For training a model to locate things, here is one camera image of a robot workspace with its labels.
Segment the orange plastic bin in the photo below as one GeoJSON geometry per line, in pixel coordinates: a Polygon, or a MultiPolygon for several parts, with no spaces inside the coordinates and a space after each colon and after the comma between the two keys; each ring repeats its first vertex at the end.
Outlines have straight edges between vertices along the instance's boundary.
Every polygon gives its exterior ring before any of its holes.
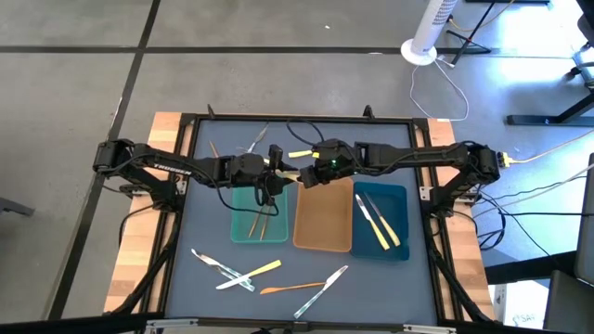
{"type": "Polygon", "coordinates": [[[311,251],[349,252],[352,248],[354,181],[298,185],[293,245],[311,251]]]}

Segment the black floor beam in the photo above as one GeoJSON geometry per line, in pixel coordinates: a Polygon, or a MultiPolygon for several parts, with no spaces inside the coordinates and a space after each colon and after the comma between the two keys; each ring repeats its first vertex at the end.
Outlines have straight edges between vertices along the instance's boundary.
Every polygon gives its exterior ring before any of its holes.
{"type": "Polygon", "coordinates": [[[575,258],[576,251],[573,250],[519,262],[487,266],[484,270],[489,285],[551,278],[554,271],[575,277],[575,258]]]}

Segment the blue-grey table mat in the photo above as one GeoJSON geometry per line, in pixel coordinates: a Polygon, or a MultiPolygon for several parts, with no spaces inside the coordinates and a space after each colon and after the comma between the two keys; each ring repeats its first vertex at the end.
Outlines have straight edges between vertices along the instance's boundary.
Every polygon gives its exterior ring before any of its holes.
{"type": "Polygon", "coordinates": [[[403,186],[407,192],[409,259],[387,262],[354,257],[349,252],[300,249],[293,245],[298,187],[288,194],[288,239],[283,243],[238,244],[231,241],[232,212],[216,190],[197,183],[187,189],[171,287],[166,303],[170,317],[248,320],[294,320],[293,314],[323,287],[260,295],[270,287],[325,282],[338,269],[348,269],[298,319],[336,323],[406,323],[436,321],[432,280],[420,218],[417,176],[402,169],[380,177],[355,176],[355,182],[403,186]],[[242,276],[275,260],[282,265],[253,276],[255,291],[239,284],[215,287],[231,279],[192,254],[195,249],[242,276]]]}

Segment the black tripod stand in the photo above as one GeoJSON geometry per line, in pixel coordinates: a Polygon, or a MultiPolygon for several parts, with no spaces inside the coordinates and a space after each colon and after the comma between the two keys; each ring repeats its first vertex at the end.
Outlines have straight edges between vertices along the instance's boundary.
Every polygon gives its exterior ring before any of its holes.
{"type": "Polygon", "coordinates": [[[469,31],[464,31],[462,28],[460,28],[457,25],[457,23],[454,22],[454,15],[453,14],[449,15],[447,22],[453,28],[455,28],[457,30],[457,32],[454,32],[451,29],[447,29],[446,33],[457,37],[462,42],[462,46],[458,49],[455,56],[450,61],[452,68],[454,68],[458,64],[459,60],[464,55],[486,55],[486,54],[490,54],[492,52],[492,49],[490,47],[475,42],[474,37],[477,34],[477,32],[481,29],[481,27],[483,26],[486,17],[488,16],[488,14],[491,12],[493,7],[495,6],[495,3],[496,3],[495,0],[492,0],[490,2],[487,10],[481,16],[481,18],[476,23],[476,25],[469,31]]]}

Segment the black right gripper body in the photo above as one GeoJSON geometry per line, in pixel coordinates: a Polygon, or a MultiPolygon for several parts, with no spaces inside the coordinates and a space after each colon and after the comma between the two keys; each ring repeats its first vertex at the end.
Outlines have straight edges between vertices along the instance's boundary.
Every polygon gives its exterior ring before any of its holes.
{"type": "Polygon", "coordinates": [[[317,179],[340,179],[357,173],[352,147],[340,139],[329,139],[313,146],[317,179]]]}

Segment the white tower fan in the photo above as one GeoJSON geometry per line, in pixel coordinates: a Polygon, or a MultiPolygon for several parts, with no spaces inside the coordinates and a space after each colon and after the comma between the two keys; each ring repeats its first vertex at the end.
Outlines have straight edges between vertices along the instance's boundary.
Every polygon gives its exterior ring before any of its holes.
{"type": "Polygon", "coordinates": [[[401,55],[416,66],[427,66],[436,61],[435,42],[446,25],[458,0],[430,0],[412,39],[400,46],[401,55]]]}

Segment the office chair base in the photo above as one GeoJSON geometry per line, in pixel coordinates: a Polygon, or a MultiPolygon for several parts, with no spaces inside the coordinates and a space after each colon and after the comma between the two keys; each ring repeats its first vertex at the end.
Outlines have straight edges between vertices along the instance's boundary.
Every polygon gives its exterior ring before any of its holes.
{"type": "Polygon", "coordinates": [[[594,46],[585,43],[573,55],[575,66],[570,69],[573,76],[581,76],[585,86],[594,90],[594,46]]]}

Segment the dark grey chair foot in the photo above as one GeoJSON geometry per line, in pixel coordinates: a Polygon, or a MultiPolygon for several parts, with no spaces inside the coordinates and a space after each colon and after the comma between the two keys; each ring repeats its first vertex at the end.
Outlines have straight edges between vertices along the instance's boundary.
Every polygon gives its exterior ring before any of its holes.
{"type": "Polygon", "coordinates": [[[32,216],[35,212],[35,209],[16,201],[0,197],[0,213],[4,212],[13,212],[23,216],[32,216]]]}

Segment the black table frame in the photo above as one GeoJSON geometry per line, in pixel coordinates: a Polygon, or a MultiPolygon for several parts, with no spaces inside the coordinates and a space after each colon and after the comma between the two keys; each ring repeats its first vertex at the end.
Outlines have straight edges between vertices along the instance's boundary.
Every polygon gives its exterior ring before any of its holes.
{"type": "MultiPolygon", "coordinates": [[[[297,140],[301,141],[302,143],[305,143],[306,145],[309,145],[311,148],[313,148],[313,146],[319,142],[322,141],[326,141],[328,139],[324,139],[324,136],[321,134],[321,132],[319,131],[319,129],[316,127],[315,122],[336,122],[336,123],[369,123],[369,124],[374,124],[374,123],[405,123],[405,122],[410,122],[410,123],[415,123],[415,122],[421,122],[423,121],[422,119],[409,119],[409,120],[392,120],[392,121],[386,121],[384,119],[377,119],[375,118],[374,120],[369,120],[365,117],[362,116],[362,118],[331,118],[331,117],[322,117],[322,116],[316,116],[316,117],[300,117],[297,115],[269,115],[270,118],[266,118],[265,115],[252,115],[252,116],[246,116],[248,119],[249,118],[254,118],[254,119],[263,119],[265,121],[272,121],[272,122],[285,122],[285,125],[287,127],[287,130],[289,131],[289,133],[297,140]],[[307,141],[305,139],[303,139],[302,137],[298,136],[292,129],[291,129],[291,123],[292,122],[303,122],[303,123],[307,123],[309,125],[311,125],[314,130],[316,130],[316,132],[318,133],[320,140],[316,143],[307,141]]],[[[429,144],[425,144],[425,146],[423,147],[419,147],[417,144],[411,144],[412,148],[424,148],[424,147],[439,147],[439,146],[429,146],[429,144]]],[[[174,181],[171,180],[164,180],[168,183],[174,183],[174,181]]],[[[130,185],[124,185],[123,187],[131,187],[132,189],[139,189],[142,190],[132,184],[130,185]]],[[[222,198],[222,194],[220,190],[216,190],[216,193],[219,197],[219,199],[221,200],[222,204],[228,208],[231,211],[238,211],[238,212],[246,212],[247,209],[239,209],[239,208],[235,208],[232,207],[230,205],[228,205],[224,199],[222,198]]],[[[161,211],[161,212],[168,212],[168,213],[175,213],[175,214],[181,214],[181,212],[183,211],[182,209],[182,195],[177,195],[177,208],[173,211],[168,211],[168,210],[162,210],[160,208],[160,205],[156,202],[153,201],[153,206],[150,207],[151,209],[156,209],[157,211],[161,211]]],[[[469,314],[469,316],[471,317],[472,322],[474,323],[494,323],[493,320],[490,320],[482,311],[480,311],[478,305],[475,302],[471,301],[471,297],[470,295],[466,292],[466,290],[462,287],[461,283],[458,281],[458,279],[455,277],[454,273],[453,273],[453,269],[450,269],[448,267],[448,264],[446,263],[445,259],[443,258],[443,256],[441,255],[441,253],[439,253],[439,251],[436,248],[436,244],[433,241],[433,237],[430,237],[430,229],[429,229],[429,216],[430,215],[434,215],[434,214],[428,214],[427,212],[425,212],[423,210],[422,207],[423,201],[421,201],[421,217],[423,219],[423,228],[424,228],[424,235],[426,238],[431,238],[431,240],[426,240],[426,249],[430,258],[430,263],[432,263],[435,267],[437,267],[440,272],[442,273],[442,275],[445,277],[445,280],[449,286],[449,288],[452,290],[453,295],[456,296],[456,298],[458,298],[459,303],[461,304],[461,307],[463,307],[466,312],[469,314]]],[[[445,220],[445,217],[450,217],[450,216],[441,216],[441,215],[435,215],[437,218],[436,219],[442,219],[445,220]]],[[[126,299],[124,300],[124,302],[117,307],[115,310],[113,311],[108,311],[106,312],[106,315],[130,315],[134,309],[134,307],[136,307],[136,305],[138,304],[138,302],[142,299],[143,295],[145,294],[145,292],[149,289],[149,285],[152,284],[152,282],[154,281],[154,278],[156,277],[156,275],[158,274],[158,272],[161,270],[161,267],[163,266],[164,263],[166,263],[167,261],[170,260],[170,258],[173,256],[173,245],[175,244],[175,242],[178,239],[178,235],[179,235],[179,226],[174,225],[174,230],[172,235],[170,236],[170,239],[168,239],[167,243],[165,244],[165,246],[163,247],[161,253],[159,253],[159,256],[157,257],[157,259],[154,261],[153,264],[151,264],[148,267],[148,271],[147,273],[142,277],[142,279],[140,280],[140,282],[138,283],[138,285],[133,289],[133,291],[126,297],[126,299]]]]}

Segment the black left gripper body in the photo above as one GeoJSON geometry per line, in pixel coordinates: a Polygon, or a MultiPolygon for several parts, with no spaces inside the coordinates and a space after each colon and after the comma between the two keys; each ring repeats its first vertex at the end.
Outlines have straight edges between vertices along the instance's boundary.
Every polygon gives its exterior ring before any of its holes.
{"type": "Polygon", "coordinates": [[[276,175],[276,170],[282,167],[283,150],[278,145],[269,147],[270,164],[264,163],[264,157],[246,153],[233,160],[233,187],[253,187],[258,205],[273,205],[272,181],[282,179],[276,175]]]}

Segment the dark blue plastic bin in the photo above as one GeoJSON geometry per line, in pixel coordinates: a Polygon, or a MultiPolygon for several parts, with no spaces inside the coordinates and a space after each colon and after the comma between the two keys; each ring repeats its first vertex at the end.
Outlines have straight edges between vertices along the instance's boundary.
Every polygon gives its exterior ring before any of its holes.
{"type": "Polygon", "coordinates": [[[408,215],[407,215],[407,192],[403,186],[379,184],[369,182],[355,182],[354,193],[358,194],[364,201],[371,217],[377,224],[381,233],[389,243],[390,249],[384,250],[377,240],[369,222],[360,211],[353,198],[353,220],[352,220],[352,248],[351,254],[354,257],[368,260],[387,262],[405,262],[409,259],[408,246],[408,215]],[[373,211],[370,203],[365,197],[367,192],[376,203],[382,215],[398,235],[401,245],[396,247],[379,217],[373,211]]]}

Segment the silver metal bracket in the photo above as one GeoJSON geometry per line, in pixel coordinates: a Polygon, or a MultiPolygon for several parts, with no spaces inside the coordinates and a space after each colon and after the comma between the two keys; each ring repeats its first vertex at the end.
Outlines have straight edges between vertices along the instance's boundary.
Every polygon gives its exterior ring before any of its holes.
{"type": "Polygon", "coordinates": [[[198,324],[198,318],[150,319],[146,322],[145,329],[159,332],[170,328],[196,327],[198,324]]]}
{"type": "Polygon", "coordinates": [[[404,332],[414,334],[458,334],[455,328],[404,324],[404,332]]]}

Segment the black desk leg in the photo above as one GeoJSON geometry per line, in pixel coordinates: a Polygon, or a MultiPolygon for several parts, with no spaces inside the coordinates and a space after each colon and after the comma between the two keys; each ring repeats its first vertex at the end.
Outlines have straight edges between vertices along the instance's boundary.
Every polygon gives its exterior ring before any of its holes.
{"type": "Polygon", "coordinates": [[[520,126],[565,126],[594,127],[594,116],[586,116],[594,110],[594,90],[559,115],[508,115],[507,125],[520,126]]]}

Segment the white cardboard box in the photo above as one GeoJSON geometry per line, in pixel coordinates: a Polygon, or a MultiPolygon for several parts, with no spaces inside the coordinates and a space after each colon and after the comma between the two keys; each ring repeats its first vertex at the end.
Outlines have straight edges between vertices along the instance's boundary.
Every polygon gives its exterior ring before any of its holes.
{"type": "Polygon", "coordinates": [[[506,326],[542,329],[549,289],[529,280],[489,285],[496,320],[506,326]]]}

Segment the dark grey chair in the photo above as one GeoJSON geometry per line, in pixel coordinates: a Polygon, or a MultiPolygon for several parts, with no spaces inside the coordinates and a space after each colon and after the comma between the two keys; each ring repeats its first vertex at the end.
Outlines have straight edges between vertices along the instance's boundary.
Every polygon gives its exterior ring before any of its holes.
{"type": "Polygon", "coordinates": [[[576,250],[554,254],[544,329],[594,334],[594,153],[589,156],[576,250]]]}

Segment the person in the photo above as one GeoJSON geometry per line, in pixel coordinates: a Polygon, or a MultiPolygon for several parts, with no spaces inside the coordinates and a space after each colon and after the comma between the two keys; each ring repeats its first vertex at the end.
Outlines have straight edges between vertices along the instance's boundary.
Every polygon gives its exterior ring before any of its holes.
{"type": "Polygon", "coordinates": [[[594,28],[590,26],[588,19],[585,14],[583,14],[577,21],[577,27],[579,31],[584,35],[587,40],[587,44],[590,47],[594,47],[594,28]]]}

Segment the teal plastic bin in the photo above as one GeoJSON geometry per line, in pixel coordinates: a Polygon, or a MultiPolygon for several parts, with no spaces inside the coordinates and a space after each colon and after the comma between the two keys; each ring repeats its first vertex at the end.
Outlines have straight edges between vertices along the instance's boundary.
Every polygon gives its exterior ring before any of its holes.
{"type": "Polygon", "coordinates": [[[263,227],[265,214],[262,212],[260,220],[254,229],[251,238],[248,238],[252,221],[261,207],[256,202],[254,190],[252,188],[242,187],[234,188],[232,191],[232,205],[239,209],[247,209],[246,212],[233,211],[231,216],[231,241],[238,244],[265,244],[265,243],[283,243],[288,239],[288,194],[287,190],[279,195],[275,195],[275,204],[272,206],[268,226],[265,232],[264,240],[260,240],[261,229],[263,227]]]}

